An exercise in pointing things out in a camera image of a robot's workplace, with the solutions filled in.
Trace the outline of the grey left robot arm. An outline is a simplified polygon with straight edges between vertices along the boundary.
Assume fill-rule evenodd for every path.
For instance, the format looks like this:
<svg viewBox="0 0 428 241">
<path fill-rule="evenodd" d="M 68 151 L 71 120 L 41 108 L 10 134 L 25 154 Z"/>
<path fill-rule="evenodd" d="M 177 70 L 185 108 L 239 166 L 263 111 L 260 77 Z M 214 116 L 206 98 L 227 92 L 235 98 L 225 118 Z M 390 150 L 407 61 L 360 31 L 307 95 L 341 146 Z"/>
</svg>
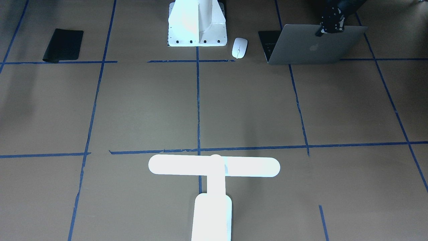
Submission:
<svg viewBox="0 0 428 241">
<path fill-rule="evenodd" d="M 344 22 L 366 2 L 366 0 L 321 0 L 320 28 L 315 36 L 344 32 Z"/>
</svg>

